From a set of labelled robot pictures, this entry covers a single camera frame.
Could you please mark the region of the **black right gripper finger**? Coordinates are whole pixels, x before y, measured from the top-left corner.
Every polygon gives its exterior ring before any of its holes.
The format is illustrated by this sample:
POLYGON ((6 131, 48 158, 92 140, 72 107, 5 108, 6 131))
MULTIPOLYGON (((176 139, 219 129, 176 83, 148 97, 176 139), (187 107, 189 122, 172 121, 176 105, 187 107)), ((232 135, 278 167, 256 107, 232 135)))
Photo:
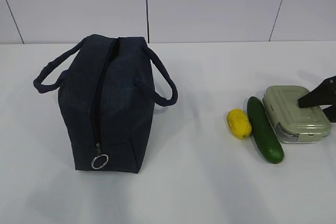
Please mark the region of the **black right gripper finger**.
POLYGON ((336 105, 323 109, 323 112, 331 123, 336 122, 336 105))
POLYGON ((335 76, 324 79, 314 90, 298 99, 300 108, 335 105, 335 76))

